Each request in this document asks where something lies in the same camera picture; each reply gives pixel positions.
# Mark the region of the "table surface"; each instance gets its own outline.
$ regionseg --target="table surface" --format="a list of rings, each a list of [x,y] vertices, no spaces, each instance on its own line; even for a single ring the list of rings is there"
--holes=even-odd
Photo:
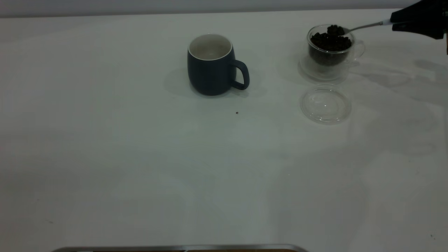
[[[0,250],[447,251],[444,40],[356,31],[349,119],[298,107],[307,31],[392,11],[1,19]],[[187,46],[208,32],[231,39],[247,90],[191,89]]]

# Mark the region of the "metal spoon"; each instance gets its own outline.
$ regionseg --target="metal spoon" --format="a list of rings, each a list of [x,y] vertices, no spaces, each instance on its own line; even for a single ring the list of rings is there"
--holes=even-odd
[[[385,19],[378,23],[373,23],[373,24],[369,24],[369,25],[365,25],[365,26],[359,26],[359,27],[356,27],[353,29],[347,29],[347,28],[342,28],[342,29],[344,29],[344,35],[345,35],[349,32],[352,32],[352,31],[358,30],[358,29],[362,29],[362,28],[368,28],[368,27],[373,27],[373,26],[386,26],[386,25],[393,25],[393,24],[394,23],[392,23],[390,19]]]

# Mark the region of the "glass cup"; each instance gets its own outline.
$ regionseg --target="glass cup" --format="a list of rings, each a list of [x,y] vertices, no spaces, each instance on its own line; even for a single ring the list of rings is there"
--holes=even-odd
[[[352,41],[352,46],[343,51],[326,51],[315,46],[311,37],[316,33],[325,33],[330,25],[313,27],[306,35],[306,42],[300,54],[302,74],[315,83],[338,84],[349,74],[353,61],[361,57],[365,50],[364,42],[356,40],[349,32],[345,34]]]

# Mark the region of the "mug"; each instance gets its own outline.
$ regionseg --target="mug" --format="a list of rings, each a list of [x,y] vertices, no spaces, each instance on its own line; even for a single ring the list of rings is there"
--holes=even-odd
[[[305,77],[313,82],[338,84],[347,78],[349,68],[362,56],[365,46],[351,32],[344,35],[352,41],[352,46],[346,50],[332,52],[314,45],[311,37],[316,33],[327,32],[329,26],[315,26],[308,32],[300,55],[300,68]]]
[[[244,84],[235,81],[237,68],[243,73]],[[233,45],[218,34],[199,36],[188,46],[188,77],[201,94],[215,96],[231,87],[245,90],[249,86],[246,65],[235,60]]]

